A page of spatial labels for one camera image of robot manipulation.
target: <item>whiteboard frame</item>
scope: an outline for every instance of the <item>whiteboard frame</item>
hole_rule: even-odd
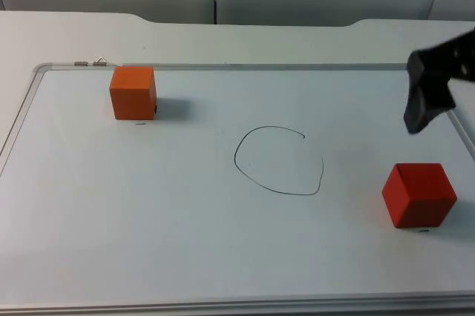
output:
[[[122,66],[152,66],[155,70],[405,70],[404,64],[357,64],[357,65],[164,65],[164,64],[122,64]],[[41,84],[44,74],[50,70],[113,70],[116,66],[107,64],[72,65],[45,63],[34,68],[30,84],[16,114],[13,125],[0,150],[0,174],[15,144],[16,137],[27,116],[31,102]],[[464,142],[469,154],[475,160],[475,140],[464,128],[463,117],[457,110],[447,112],[456,131]],[[45,314],[65,315],[70,313],[94,314],[120,312],[156,312],[161,315],[247,315],[247,314],[289,314],[346,312],[413,312],[441,310],[455,312],[475,312],[475,290],[472,292],[432,292],[401,294],[349,294],[333,296],[289,295],[289,297],[269,297],[265,300],[252,297],[219,300],[188,300],[181,303],[124,304],[124,305],[55,305],[55,306],[14,306],[0,305],[0,315]]]

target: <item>wooden block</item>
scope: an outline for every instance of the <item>wooden block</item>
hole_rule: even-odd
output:
[[[438,227],[457,200],[438,163],[394,165],[382,193],[397,228]]]
[[[153,68],[117,67],[109,91],[116,119],[154,119],[157,91]]]

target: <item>white table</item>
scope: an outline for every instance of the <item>white table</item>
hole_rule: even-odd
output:
[[[388,20],[336,28],[239,27],[153,24],[117,14],[0,12],[0,140],[7,136],[33,68],[44,62],[91,62],[104,56],[114,64],[402,63],[412,50],[472,27]],[[459,109],[475,127],[475,105],[470,104],[475,87],[452,86]]]

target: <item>black marker line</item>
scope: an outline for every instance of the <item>black marker line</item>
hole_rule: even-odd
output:
[[[283,194],[283,195],[295,195],[295,196],[312,196],[312,195],[315,195],[317,194],[319,191],[320,191],[320,185],[321,185],[321,178],[323,177],[324,175],[324,158],[322,157],[321,158],[321,174],[320,174],[320,179],[318,179],[318,187],[317,189],[315,190],[315,192],[312,192],[310,194],[294,194],[292,192],[285,192],[285,191],[277,191],[277,190],[274,190],[272,188],[268,188],[267,186],[265,185],[262,185],[260,182],[258,182],[257,180],[251,178],[248,174],[246,174],[243,169],[241,169],[238,165],[238,163],[236,162],[236,156],[238,155],[238,151],[239,151],[239,148],[241,146],[241,144],[243,144],[244,140],[247,138],[248,135],[250,135],[252,132],[254,131],[257,131],[258,129],[262,129],[262,128],[280,128],[280,129],[285,129],[287,131],[291,131],[291,132],[294,132],[296,134],[299,134],[302,136],[302,139],[305,139],[305,134],[303,133],[300,133],[300,132],[297,132],[297,131],[294,131],[293,129],[290,129],[290,128],[286,128],[286,127],[281,127],[279,125],[263,125],[261,127],[257,127],[257,128],[254,128],[252,130],[250,130],[249,132],[247,132],[247,134],[240,140],[239,144],[237,145],[238,147],[236,148],[236,151],[235,151],[235,166],[236,168],[242,173],[242,175],[244,175],[245,177],[247,177],[249,180],[255,182],[256,184],[258,184],[260,187],[262,188],[265,188],[266,190],[269,190],[269,191],[272,191],[272,192],[275,192],[277,194]]]

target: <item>hand-drawn circle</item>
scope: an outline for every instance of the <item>hand-drawn circle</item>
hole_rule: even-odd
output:
[[[256,132],[257,130],[264,129],[264,128],[284,129],[284,130],[286,130],[286,131],[294,132],[294,133],[300,135],[300,136],[302,137],[302,139],[305,139],[305,134],[300,133],[300,132],[297,132],[297,131],[294,131],[293,129],[286,128],[286,127],[281,127],[281,126],[278,126],[278,125],[263,125],[263,126],[254,128],[254,129],[252,129],[252,130],[250,130],[249,132],[246,133],[246,135],[240,140],[239,144],[238,144],[237,147],[236,147],[236,150],[235,150],[235,158],[234,158],[234,162],[235,162],[236,168],[242,173],[242,175],[244,175],[244,176],[247,177],[249,180],[251,180],[251,181],[253,181],[254,183],[256,183],[257,185],[259,185],[260,187],[265,188],[266,190],[275,192],[275,193],[277,193],[277,194],[295,195],[295,196],[312,196],[312,195],[316,195],[316,194],[320,191],[321,178],[322,178],[323,175],[324,175],[324,158],[323,158],[323,157],[321,158],[321,173],[320,173],[320,177],[319,177],[318,180],[317,180],[317,186],[316,186],[316,188],[315,188],[314,191],[309,192],[308,194],[298,194],[298,193],[293,193],[293,192],[288,192],[288,191],[278,191],[278,190],[275,190],[275,189],[273,189],[273,188],[270,188],[269,186],[265,186],[265,185],[261,184],[260,182],[258,182],[258,181],[257,181],[256,179],[254,179],[253,177],[249,176],[249,175],[238,165],[238,163],[237,163],[237,161],[236,161],[236,158],[237,158],[237,156],[238,156],[239,148],[242,146],[243,142],[246,140],[246,138],[247,138],[250,134],[252,134],[253,132]]]

